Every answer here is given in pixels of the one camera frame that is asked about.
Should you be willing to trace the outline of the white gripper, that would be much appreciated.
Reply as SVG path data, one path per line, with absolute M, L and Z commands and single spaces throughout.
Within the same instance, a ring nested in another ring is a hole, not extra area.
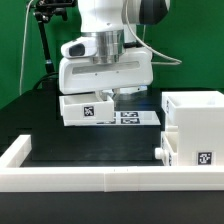
M 90 58 L 63 58 L 59 66 L 59 89 L 63 94 L 96 92 L 106 101 L 108 94 L 100 90 L 112 90 L 112 98 L 121 94 L 120 88 L 150 85 L 153 81 L 152 53 L 147 49 L 128 48 L 113 64 L 93 64 Z

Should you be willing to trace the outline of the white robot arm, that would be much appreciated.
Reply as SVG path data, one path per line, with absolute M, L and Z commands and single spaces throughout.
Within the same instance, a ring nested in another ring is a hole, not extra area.
M 81 36 L 62 45 L 59 89 L 81 94 L 149 85 L 154 49 L 136 47 L 135 25 L 155 25 L 169 12 L 170 0 L 78 0 Z

